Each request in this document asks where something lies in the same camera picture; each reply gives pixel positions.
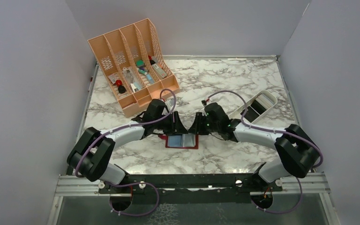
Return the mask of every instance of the red cap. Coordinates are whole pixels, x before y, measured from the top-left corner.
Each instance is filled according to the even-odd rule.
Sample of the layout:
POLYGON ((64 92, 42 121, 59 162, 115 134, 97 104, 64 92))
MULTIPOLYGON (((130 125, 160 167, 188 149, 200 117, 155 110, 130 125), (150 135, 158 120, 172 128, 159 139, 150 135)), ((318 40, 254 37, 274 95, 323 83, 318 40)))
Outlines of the red cap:
POLYGON ((120 80, 116 80, 116 81, 115 81, 115 85, 117 85, 117 86, 121 86, 121 85, 122 85, 122 81, 120 81, 120 80))

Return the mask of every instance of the robotic arm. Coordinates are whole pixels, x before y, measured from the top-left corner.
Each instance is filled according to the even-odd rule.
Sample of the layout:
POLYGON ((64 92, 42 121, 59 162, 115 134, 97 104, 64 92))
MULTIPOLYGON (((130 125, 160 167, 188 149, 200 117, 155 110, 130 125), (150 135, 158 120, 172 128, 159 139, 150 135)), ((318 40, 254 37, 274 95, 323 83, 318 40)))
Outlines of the robotic arm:
MULTIPOLYGON (((252 129, 245 126, 239 119, 229 119, 223 108, 217 103, 206 105, 204 113, 197 112, 191 128, 187 131, 182 125, 177 111, 174 111, 164 120, 157 123, 132 127, 131 124, 146 123, 162 118, 164 110, 168 110, 166 104, 158 99, 153 99, 146 111, 137 115, 129 123, 129 127, 115 131, 109 136, 103 137, 96 144, 96 152, 89 152, 81 162, 79 172, 90 181, 98 179, 112 184, 120 184, 126 176, 126 171, 117 165, 109 164, 111 153, 114 149, 135 140, 141 140, 151 135, 154 130, 162 130, 165 135, 195 134, 209 135, 217 132, 224 140, 233 142, 249 142, 276 149, 280 159, 261 165, 252 175, 254 186, 265 187, 274 180, 293 175, 304 178, 319 158, 319 152, 303 141, 280 131, 286 131, 311 139, 298 125, 290 125, 287 128, 279 128, 278 132, 262 131, 272 130, 270 127, 262 127, 262 130, 252 129)), ((85 130, 75 147, 67 158, 67 163, 76 168, 86 149, 94 142, 101 132, 93 127, 85 130)))

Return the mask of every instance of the red object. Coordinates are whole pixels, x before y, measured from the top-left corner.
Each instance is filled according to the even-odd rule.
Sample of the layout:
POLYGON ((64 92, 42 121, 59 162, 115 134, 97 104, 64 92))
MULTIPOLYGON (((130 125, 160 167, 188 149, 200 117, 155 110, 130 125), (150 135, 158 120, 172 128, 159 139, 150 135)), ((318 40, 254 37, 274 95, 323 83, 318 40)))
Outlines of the red object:
POLYGON ((116 80, 116 81, 115 81, 115 85, 117 85, 117 86, 121 86, 121 85, 122 85, 122 81, 120 81, 120 80, 116 80))
POLYGON ((169 149, 198 149, 198 143, 199 143, 198 135, 195 135, 195 146, 194 147, 169 147, 167 145, 168 137, 166 135, 158 135, 158 137, 162 140, 165 140, 165 147, 169 148, 169 149))

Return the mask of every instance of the cable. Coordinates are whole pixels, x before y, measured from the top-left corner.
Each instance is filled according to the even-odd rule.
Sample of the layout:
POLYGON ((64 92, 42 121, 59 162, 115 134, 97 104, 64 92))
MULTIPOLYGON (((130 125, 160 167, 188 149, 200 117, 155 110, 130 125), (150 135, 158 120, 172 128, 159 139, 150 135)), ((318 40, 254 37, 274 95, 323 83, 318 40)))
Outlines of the cable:
POLYGON ((174 111, 174 108, 176 106, 176 96, 174 95, 174 92, 170 89, 162 89, 161 90, 161 93, 159 94, 159 98, 162 98, 162 93, 167 90, 169 91, 172 95, 173 95, 173 107, 172 109, 170 110, 170 112, 168 114, 166 114, 165 116, 157 119, 157 120, 154 120, 154 121, 150 121, 150 122, 145 122, 145 123, 137 123, 137 124, 127 124, 127 125, 124 125, 124 126, 121 126, 121 127, 117 127, 111 131, 107 131, 105 133, 103 133, 102 135, 100 135, 98 138, 96 138, 96 140, 94 140, 94 142, 92 142, 92 144, 88 147, 88 149, 85 151, 85 153, 82 155, 81 159, 79 160, 78 164, 76 165, 76 168, 75 168, 75 176, 76 177, 83 177, 81 175, 79 175, 79 168, 81 167, 81 164, 82 162, 84 161, 84 159, 86 158, 86 156, 88 155, 88 153, 90 152, 90 150, 96 145, 96 143, 98 141, 100 141, 100 139, 102 139, 103 137, 111 134, 111 133, 114 133, 116 131, 119 131, 119 130, 122 130, 124 128, 128 128, 128 127, 137 127, 137 126, 144 126, 144 125, 148 125, 148 124, 153 124, 153 123, 156 123, 156 122, 159 122, 161 120, 164 120, 166 117, 168 117, 173 111, 174 111))
POLYGON ((210 134, 210 135, 212 135, 213 137, 215 137, 215 138, 217 138, 217 139, 219 139, 219 140, 225 141, 224 139, 219 138, 219 137, 216 137, 216 136, 214 136, 213 134, 210 134))
POLYGON ((252 203, 256 206, 256 208, 260 211, 263 211, 263 212, 267 212, 267 213, 271 213, 271 214, 285 214, 285 213, 289 213, 289 212, 292 212, 294 211, 295 209, 297 209, 297 207, 300 205, 301 203, 301 200, 303 200, 303 189, 301 188, 301 183, 300 183, 300 180, 299 178, 296 177, 296 180, 297 182, 299 183, 299 187, 300 187, 300 198, 299 198, 299 201, 293 206, 293 208, 289 209, 289 210, 285 210, 285 211, 271 211, 271 210, 266 210, 266 209, 262 209, 260 208, 259 206, 256 205, 255 202, 252 201, 252 203))
POLYGON ((216 95, 216 94, 219 94, 219 93, 223 93, 223 92, 232 93, 232 94, 238 96, 238 97, 243 101, 243 104, 245 105, 245 111, 244 111, 244 113, 242 114, 241 119, 240 119, 240 120, 241 120, 241 123, 242 123, 243 125, 245 125, 245 126, 247 126, 247 127, 251 127, 251 128, 253 128, 253 129, 256 129, 256 130, 265 131, 265 132, 272 132, 272 133, 275 133, 275 132, 276 132, 276 133, 280 133, 280 134, 289 135, 289 136, 292 136, 292 137, 294 137, 294 138, 297 138, 297 139, 299 139, 299 140, 301 140, 301 141, 304 141, 305 143, 309 144, 311 147, 313 147, 313 148, 319 153, 320 161, 319 161, 316 165, 314 165, 312 168, 317 168, 317 167, 319 167, 319 166, 323 163, 323 154, 322 154, 321 150, 320 150, 315 144, 313 144, 312 142, 310 142, 309 140, 307 140, 307 139, 305 139, 305 138, 303 138, 303 137, 300 137, 300 136, 298 136, 298 135, 294 135, 294 134, 292 134, 292 133, 289 133, 289 132, 287 132, 287 131, 282 131, 282 130, 276 130, 276 131, 274 131, 274 130, 272 130, 272 129, 266 129, 266 128, 262 128, 262 127, 253 126, 252 124, 247 124, 245 121, 243 121, 243 118, 244 118, 246 112, 248 111, 248 110, 247 110, 248 105, 246 104, 246 101, 243 99, 243 97, 242 97, 241 95, 239 95, 238 93, 236 93, 236 92, 234 92, 234 91, 232 91, 232 90, 220 90, 220 91, 217 91, 217 92, 209 95, 208 98, 207 98, 207 100, 206 100, 206 102, 208 102, 212 96, 214 96, 214 95, 216 95))
POLYGON ((146 184, 146 185, 149 185, 151 186, 154 190, 155 190, 155 193, 157 193, 157 202, 155 203, 154 207, 148 211, 148 212, 145 212, 145 213, 140 213, 140 214, 131 214, 131 213, 126 213, 126 212, 121 212, 121 211, 117 211, 114 209, 114 207, 111 205, 111 201, 109 200, 109 204, 110 204, 110 207, 111 207, 111 212, 116 212, 118 213, 118 215, 125 215, 125 216, 131 216, 131 217, 142 217, 142 216, 146 216, 150 213, 152 213, 153 211, 155 211, 157 208, 158 208, 158 205, 159 205, 159 192, 158 192, 158 189, 150 184, 150 183, 147 183, 147 182, 136 182, 136 183, 131 183, 131 184, 123 184, 123 185, 116 185, 116 184, 112 184, 108 181, 106 181, 109 185, 113 186, 113 187, 116 187, 116 188, 123 188, 123 187, 129 187, 129 186, 132 186, 132 185, 139 185, 139 184, 146 184))

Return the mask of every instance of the marble table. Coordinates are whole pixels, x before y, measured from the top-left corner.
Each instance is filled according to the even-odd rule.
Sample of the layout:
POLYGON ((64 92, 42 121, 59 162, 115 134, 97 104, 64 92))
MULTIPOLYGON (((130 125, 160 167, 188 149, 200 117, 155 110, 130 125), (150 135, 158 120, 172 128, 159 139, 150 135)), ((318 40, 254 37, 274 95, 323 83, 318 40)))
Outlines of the marble table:
MULTIPOLYGON (((176 110, 189 128, 196 112, 203 108, 201 100, 218 90, 233 90, 247 101, 261 90, 268 90, 278 104, 258 125, 287 127, 295 123, 277 62, 270 60, 165 60, 176 75, 181 92, 176 95, 176 110)), ((230 93, 214 96, 227 113, 241 105, 230 93)), ((98 71, 87 110, 84 129, 110 129, 128 123, 101 70, 98 71)), ((131 174, 181 173, 252 173, 263 162, 272 161, 275 150, 252 143, 221 141, 200 136, 199 149, 168 149, 164 140, 151 135, 128 143, 112 153, 115 163, 131 174)))

